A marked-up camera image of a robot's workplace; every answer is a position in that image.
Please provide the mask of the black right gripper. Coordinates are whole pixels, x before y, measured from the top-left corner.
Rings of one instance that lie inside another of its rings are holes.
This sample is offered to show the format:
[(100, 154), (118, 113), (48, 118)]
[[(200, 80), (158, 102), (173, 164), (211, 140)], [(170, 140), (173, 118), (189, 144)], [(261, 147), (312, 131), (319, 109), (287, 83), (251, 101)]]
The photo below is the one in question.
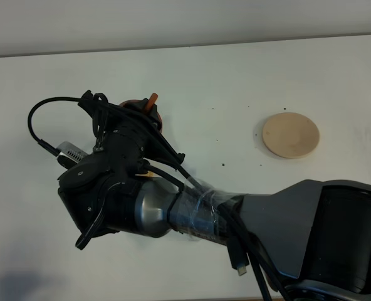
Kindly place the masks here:
[(148, 117), (108, 101), (102, 93), (87, 91), (78, 101), (92, 119), (96, 138), (93, 152), (78, 164), (78, 175), (104, 172), (145, 174), (145, 159), (184, 172), (185, 155), (177, 153)]

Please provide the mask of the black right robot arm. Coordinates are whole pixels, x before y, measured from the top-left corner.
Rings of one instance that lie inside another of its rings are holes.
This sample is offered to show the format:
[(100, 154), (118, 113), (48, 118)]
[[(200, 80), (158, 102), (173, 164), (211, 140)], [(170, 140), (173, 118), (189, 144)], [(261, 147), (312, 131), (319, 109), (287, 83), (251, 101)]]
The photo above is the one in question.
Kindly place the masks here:
[(93, 152), (59, 178), (80, 230), (76, 247), (125, 231), (178, 231), (227, 248), (232, 267), (252, 266), (285, 300), (371, 300), (371, 185), (304, 180), (272, 195), (226, 193), (194, 179), (162, 137), (152, 99), (121, 105), (86, 92)]

